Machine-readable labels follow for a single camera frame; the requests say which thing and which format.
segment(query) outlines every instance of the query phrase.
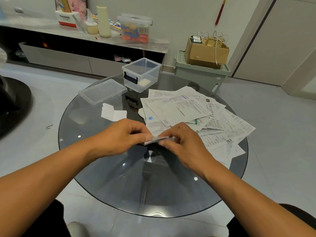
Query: cardboard box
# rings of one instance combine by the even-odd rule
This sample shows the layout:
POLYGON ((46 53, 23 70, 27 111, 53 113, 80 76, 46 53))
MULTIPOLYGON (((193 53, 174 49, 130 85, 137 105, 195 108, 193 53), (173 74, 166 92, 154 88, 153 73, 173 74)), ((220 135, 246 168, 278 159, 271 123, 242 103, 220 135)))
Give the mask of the cardboard box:
POLYGON ((215 44, 216 39, 209 38, 203 44, 198 44, 192 43, 189 37, 185 49, 186 62, 191 65, 220 68, 221 64, 227 63, 229 47, 222 42, 217 42, 216 47, 215 44), (215 63, 215 48, 218 65, 215 63))

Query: shoe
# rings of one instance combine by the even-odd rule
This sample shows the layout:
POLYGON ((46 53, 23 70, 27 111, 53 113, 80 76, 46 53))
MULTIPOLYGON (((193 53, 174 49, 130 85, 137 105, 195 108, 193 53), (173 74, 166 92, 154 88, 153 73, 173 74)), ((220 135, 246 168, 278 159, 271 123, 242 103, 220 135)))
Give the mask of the shoe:
POLYGON ((71 222, 67 225, 71 237, 90 237, 87 228, 79 222, 71 222))

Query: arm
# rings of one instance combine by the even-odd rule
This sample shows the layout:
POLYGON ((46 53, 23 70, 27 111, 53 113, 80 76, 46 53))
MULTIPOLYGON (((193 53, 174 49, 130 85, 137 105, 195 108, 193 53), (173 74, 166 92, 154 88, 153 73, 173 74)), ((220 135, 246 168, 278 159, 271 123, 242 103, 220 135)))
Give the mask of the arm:
POLYGON ((0 178, 1 236, 20 236, 66 185, 94 160, 152 140, 146 126, 128 119, 0 178))
POLYGON ((216 161, 186 124, 179 123, 160 136, 176 137, 175 142, 161 140, 159 144, 216 191, 250 236, 316 236, 313 228, 216 161))

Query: glass tabletop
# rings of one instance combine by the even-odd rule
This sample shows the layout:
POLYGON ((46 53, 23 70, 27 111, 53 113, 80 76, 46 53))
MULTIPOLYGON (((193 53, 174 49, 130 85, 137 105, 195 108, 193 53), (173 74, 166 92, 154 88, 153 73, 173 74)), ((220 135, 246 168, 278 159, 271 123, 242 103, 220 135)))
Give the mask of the glass tabletop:
MULTIPOLYGON (((124 84, 123 74, 119 74, 92 85, 108 79, 124 84)), ((219 96, 207 88, 175 75, 159 73, 158 82, 150 88, 176 91, 184 86, 190 86, 216 99, 233 112, 219 96)), ((138 109, 142 107, 140 98, 146 97, 148 90, 137 93, 129 89, 122 95, 122 104, 114 109, 127 110, 128 119, 144 123, 138 115, 138 109)), ((101 110, 102 105, 93 107, 77 95, 61 118, 59 148, 65 148, 107 128, 112 122, 101 118, 101 110)), ((239 145, 246 153, 233 158, 230 170, 241 178, 248 160, 247 139, 239 145)), ((157 143, 135 145, 121 155, 98 159, 84 168, 75 179, 96 199, 136 215, 180 217, 203 211, 221 201, 211 187, 157 143)))

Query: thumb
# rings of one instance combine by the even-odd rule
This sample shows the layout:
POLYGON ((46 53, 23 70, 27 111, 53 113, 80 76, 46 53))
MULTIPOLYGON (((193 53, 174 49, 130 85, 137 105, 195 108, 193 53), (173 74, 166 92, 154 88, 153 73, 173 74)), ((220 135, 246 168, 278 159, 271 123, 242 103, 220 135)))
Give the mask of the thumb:
POLYGON ((130 135, 130 137, 133 145, 151 141, 153 139, 153 135, 148 133, 133 134, 130 135))
POLYGON ((181 148, 180 144, 170 140, 161 140, 158 144, 167 148, 169 151, 173 152, 176 155, 178 155, 181 148))

